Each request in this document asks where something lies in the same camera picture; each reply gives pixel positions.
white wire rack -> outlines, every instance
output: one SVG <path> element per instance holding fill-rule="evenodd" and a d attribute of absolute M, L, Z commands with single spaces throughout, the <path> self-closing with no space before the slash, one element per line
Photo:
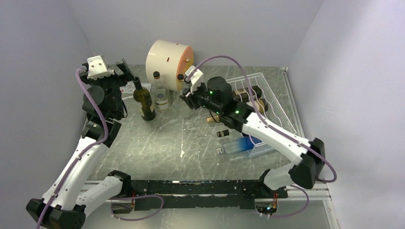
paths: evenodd
<path fill-rule="evenodd" d="M 263 74 L 255 73 L 255 74 L 250 74 L 247 77 L 252 86 L 258 86 L 260 89 L 262 89 L 261 99 L 265 99 L 268 103 L 268 110 L 264 113 L 264 116 L 271 122 L 286 129 L 287 131 L 289 131 L 293 134 L 297 134 L 297 131 L 295 130 L 291 121 L 288 119 L 283 108 L 281 108 L 280 103 L 278 102 L 276 96 L 274 95 L 273 91 L 271 90 L 270 86 L 268 85 L 267 81 L 265 80 L 265 77 L 263 76 Z M 248 83 L 245 80 L 245 77 L 243 77 L 243 76 L 229 79 L 226 81 L 232 86 L 233 90 L 240 90 L 240 89 L 245 90 L 245 88 L 248 87 Z M 249 150 L 249 157 L 267 153 L 272 150 L 274 150 L 273 147 L 262 142 L 262 143 L 256 144 L 253 149 Z"/>

white wall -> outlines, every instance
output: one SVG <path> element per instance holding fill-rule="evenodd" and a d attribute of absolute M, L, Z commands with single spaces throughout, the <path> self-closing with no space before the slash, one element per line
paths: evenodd
<path fill-rule="evenodd" d="M 342 229 L 405 228 L 404 63 L 404 1 L 325 0 L 289 66 Z"/>
<path fill-rule="evenodd" d="M 228 54 L 243 65 L 288 66 L 323 0 L 67 0 L 96 54 L 144 64 L 158 39 L 195 60 Z M 209 64 L 230 64 L 213 60 Z"/>
<path fill-rule="evenodd" d="M 0 228 L 29 229 L 41 198 L 71 157 L 85 113 L 75 70 L 92 52 L 62 0 L 0 7 Z"/>

dark green wine bottle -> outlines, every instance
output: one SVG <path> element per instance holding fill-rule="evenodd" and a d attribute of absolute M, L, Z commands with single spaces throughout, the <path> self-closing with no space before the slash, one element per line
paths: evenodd
<path fill-rule="evenodd" d="M 149 91 L 142 87 L 140 79 L 137 76 L 135 76 L 134 85 L 134 99 L 137 103 L 140 115 L 145 121 L 153 120 L 156 117 L 156 112 Z"/>

white cylindrical container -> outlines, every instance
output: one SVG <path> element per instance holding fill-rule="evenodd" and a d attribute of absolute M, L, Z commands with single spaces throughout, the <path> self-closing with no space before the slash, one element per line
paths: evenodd
<path fill-rule="evenodd" d="M 159 83 L 165 88 L 178 91 L 182 84 L 177 80 L 178 74 L 185 74 L 194 63 L 191 46 L 157 40 L 149 50 L 146 58 L 146 76 L 149 82 L 156 83 L 155 71 L 160 73 Z"/>

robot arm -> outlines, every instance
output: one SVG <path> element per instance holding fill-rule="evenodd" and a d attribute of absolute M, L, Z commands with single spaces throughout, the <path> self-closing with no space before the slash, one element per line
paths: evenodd
<path fill-rule="evenodd" d="M 83 66 L 86 66 L 88 71 L 82 73 L 80 78 L 84 83 L 91 85 L 88 91 L 105 117 L 108 126 L 108 138 L 103 144 L 93 146 L 82 157 L 79 156 L 79 153 L 85 147 L 102 139 L 104 136 L 100 117 L 89 103 L 87 97 L 84 96 L 83 109 L 87 112 L 88 122 L 72 158 L 62 174 L 42 198 L 31 199 L 26 207 L 34 220 L 38 221 L 45 203 L 53 197 L 54 201 L 46 210 L 42 221 L 42 226 L 48 229 L 81 228 L 86 216 L 109 198 L 113 196 L 131 196 L 131 177 L 119 171 L 111 172 L 100 184 L 80 194 L 81 187 L 95 163 L 111 146 L 117 136 L 121 124 L 115 120 L 125 117 L 125 105 L 121 99 L 119 87 L 134 79 L 134 75 L 129 70 L 124 59 L 117 63 L 122 74 L 117 74 L 112 69 L 109 69 L 101 56 L 89 58 L 88 63 L 83 64 Z M 280 187 L 294 183 L 304 188 L 312 188 L 323 167 L 323 162 L 305 148 L 293 144 L 290 140 L 265 126 L 254 113 L 252 107 L 234 100 L 232 88 L 224 78 L 214 77 L 205 86 L 202 83 L 202 77 L 203 73 L 197 70 L 192 80 L 188 82 L 187 88 L 182 92 L 181 98 L 191 109 L 198 109 L 202 106 L 219 114 L 220 121 L 227 127 L 261 139 L 263 142 L 272 145 L 291 161 L 290 164 L 284 167 L 270 171 L 266 170 L 257 182 L 260 185 L 265 184 L 271 190 L 277 190 Z M 309 141 L 287 132 L 269 120 L 266 120 L 266 122 L 278 131 L 297 139 L 300 144 L 309 146 L 324 156 L 323 142 L 319 139 Z M 62 180 L 65 172 L 69 170 L 70 165 L 75 160 L 78 160 L 78 162 L 68 173 L 58 195 L 55 195 L 54 191 L 59 181 Z"/>
<path fill-rule="evenodd" d="M 190 67 L 186 75 L 194 68 L 194 66 Z M 220 122 L 224 123 L 225 126 L 262 140 L 291 161 L 286 166 L 267 172 L 264 178 L 264 184 L 267 187 L 276 190 L 294 183 L 303 188 L 314 186 L 324 163 L 301 144 L 325 157 L 324 144 L 321 140 L 315 138 L 313 141 L 309 141 L 264 118 L 268 126 L 295 138 L 300 144 L 293 143 L 285 136 L 264 125 L 252 107 L 234 100 L 232 88 L 224 78 L 214 77 L 207 82 L 207 86 L 202 83 L 202 78 L 203 73 L 197 70 L 191 81 L 186 82 L 188 86 L 181 93 L 180 97 L 191 109 L 203 107 L 217 113 Z"/>
<path fill-rule="evenodd" d="M 86 153 L 80 153 L 88 145 L 104 137 L 104 128 L 100 117 L 90 104 L 86 95 L 83 97 L 83 110 L 87 112 L 87 123 L 83 129 L 76 150 L 71 159 L 51 188 L 41 199 L 31 199 L 27 204 L 28 213 L 38 221 L 45 203 L 53 198 L 49 205 L 42 226 L 48 229 L 81 228 L 86 216 L 94 209 L 113 196 L 128 196 L 131 191 L 130 176 L 119 171 L 113 171 L 97 186 L 80 194 L 81 188 L 89 176 L 96 162 L 111 146 L 121 124 L 115 120 L 124 117 L 125 105 L 121 99 L 120 87 L 134 79 L 125 60 L 116 63 L 122 71 L 117 74 L 109 69 L 101 56 L 89 58 L 86 66 L 88 71 L 81 73 L 80 79 L 91 85 L 88 92 L 100 108 L 108 127 L 108 138 L 100 145 L 92 146 Z M 66 176 L 65 182 L 55 195 L 55 189 Z"/>

